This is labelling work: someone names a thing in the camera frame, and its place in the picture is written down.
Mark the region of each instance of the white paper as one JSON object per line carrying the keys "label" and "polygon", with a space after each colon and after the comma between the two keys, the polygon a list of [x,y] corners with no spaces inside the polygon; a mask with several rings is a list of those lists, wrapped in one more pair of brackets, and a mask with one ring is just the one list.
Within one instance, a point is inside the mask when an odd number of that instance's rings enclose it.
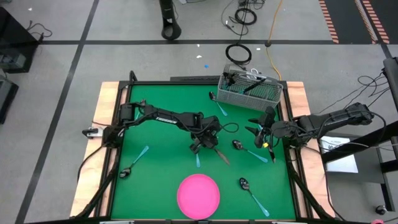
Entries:
{"label": "white paper", "polygon": [[[336,137],[328,137],[328,136],[323,136],[321,138],[321,146],[325,149],[330,149],[330,150],[333,150],[334,148],[338,147],[338,145],[344,144],[347,142],[349,142],[348,138],[336,138]],[[336,161],[327,163],[326,171],[358,173],[358,168],[356,166],[354,155],[346,156],[346,157],[338,159]]]}

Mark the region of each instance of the metal basket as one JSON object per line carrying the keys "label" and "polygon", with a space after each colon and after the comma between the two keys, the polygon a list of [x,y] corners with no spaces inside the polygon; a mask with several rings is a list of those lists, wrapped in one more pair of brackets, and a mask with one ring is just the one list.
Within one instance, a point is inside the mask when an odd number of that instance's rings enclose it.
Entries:
{"label": "metal basket", "polygon": [[[243,94],[246,88],[263,79],[261,84]],[[234,81],[234,84],[228,86],[227,79],[220,76],[217,101],[259,111],[265,111],[268,106],[275,108],[280,101],[283,86],[274,78],[246,72],[245,75],[236,74]]]}

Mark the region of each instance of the blue spoon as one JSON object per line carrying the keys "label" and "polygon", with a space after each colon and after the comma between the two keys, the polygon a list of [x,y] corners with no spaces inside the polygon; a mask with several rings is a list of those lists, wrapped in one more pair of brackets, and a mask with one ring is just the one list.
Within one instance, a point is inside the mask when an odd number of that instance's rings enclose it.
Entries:
{"label": "blue spoon", "polygon": [[256,201],[256,203],[258,204],[258,206],[260,207],[261,211],[263,212],[263,214],[268,217],[269,216],[269,212],[261,205],[261,203],[257,200],[257,198],[251,193],[250,189],[249,189],[249,182],[248,180],[246,180],[245,178],[241,177],[239,179],[239,184],[241,186],[241,188],[243,190],[247,190],[251,196],[253,197],[253,199]]}
{"label": "blue spoon", "polygon": [[197,153],[197,168],[200,168],[199,153]]}
{"label": "blue spoon", "polygon": [[249,151],[249,150],[243,148],[242,143],[241,143],[240,141],[238,141],[238,140],[233,140],[233,141],[232,141],[232,145],[233,145],[234,148],[237,149],[237,150],[245,150],[245,151],[247,151],[248,153],[250,153],[250,154],[256,156],[256,157],[257,157],[259,160],[261,160],[262,162],[268,162],[268,159],[266,159],[266,158],[264,158],[264,157],[261,157],[261,156],[257,155],[256,153],[254,153],[254,152],[252,152],[252,151]]}
{"label": "blue spoon", "polygon": [[226,113],[226,111],[225,111],[225,110],[220,106],[220,104],[218,104],[218,102],[216,101],[216,96],[215,96],[215,94],[214,94],[212,91],[209,92],[209,97],[210,97],[211,100],[213,100],[213,101],[218,105],[218,108],[221,110],[221,112],[223,113],[223,115],[224,115],[224,116],[228,116],[228,113]]}
{"label": "blue spoon", "polygon": [[148,151],[148,149],[149,149],[149,146],[145,146],[145,148],[141,151],[141,153],[138,155],[138,157],[137,157],[137,159],[134,161],[134,162],[132,162],[132,164],[129,166],[129,167],[127,167],[127,168],[124,168],[120,173],[119,173],[119,177],[120,178],[126,178],[126,177],[128,177],[129,175],[130,175],[130,173],[131,173],[131,168],[134,166],[134,164],[139,160],[139,158],[141,158],[141,156],[143,156],[147,151]]}

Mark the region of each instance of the wooden table frame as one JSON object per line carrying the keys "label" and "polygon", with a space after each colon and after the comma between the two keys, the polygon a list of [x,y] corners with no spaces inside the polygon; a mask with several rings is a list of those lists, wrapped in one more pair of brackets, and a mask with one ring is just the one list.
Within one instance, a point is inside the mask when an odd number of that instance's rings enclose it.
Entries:
{"label": "wooden table frame", "polygon": [[[161,85],[162,83],[174,83],[175,85],[188,85],[187,82],[136,82],[135,85]],[[214,82],[200,82],[202,85],[214,85]],[[198,82],[189,85],[200,85]],[[284,82],[284,94],[279,104],[280,114],[284,120],[289,120],[296,116],[310,114],[307,96],[305,94],[302,82]],[[103,124],[114,124],[114,118],[120,104],[126,99],[129,100],[131,88],[129,82],[104,82],[101,86],[97,107],[93,121]],[[95,149],[101,145],[101,139],[88,140],[85,157],[90,155]],[[309,147],[318,149],[317,140],[312,139],[308,143]],[[75,199],[73,201],[71,216],[79,214],[86,204],[91,200],[95,192],[98,190],[102,181],[104,181],[108,172],[114,164],[114,158],[117,149],[107,148],[100,151],[93,158],[88,160],[81,170],[80,179],[77,185]],[[334,212],[330,207],[327,197],[327,187],[325,180],[325,171],[320,154],[310,150],[293,151],[285,153],[288,158],[296,159],[293,162],[295,170],[299,173],[309,191],[315,197],[315,200],[323,207],[323,209],[334,217]],[[312,211],[308,201],[304,199],[300,188],[290,179],[292,194],[294,195],[294,207],[296,217],[302,218],[318,218],[317,214]],[[110,207],[112,204],[112,195],[114,192],[115,181],[108,186],[102,199],[98,202],[96,209],[90,216],[101,217],[110,215]]]}

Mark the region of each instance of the pink plate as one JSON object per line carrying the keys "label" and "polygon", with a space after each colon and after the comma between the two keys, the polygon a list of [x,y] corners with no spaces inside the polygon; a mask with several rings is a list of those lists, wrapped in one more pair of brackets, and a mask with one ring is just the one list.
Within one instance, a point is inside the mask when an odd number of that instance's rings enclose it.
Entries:
{"label": "pink plate", "polygon": [[193,174],[180,184],[177,203],[187,217],[193,220],[205,219],[217,210],[220,191],[212,178],[204,174]]}

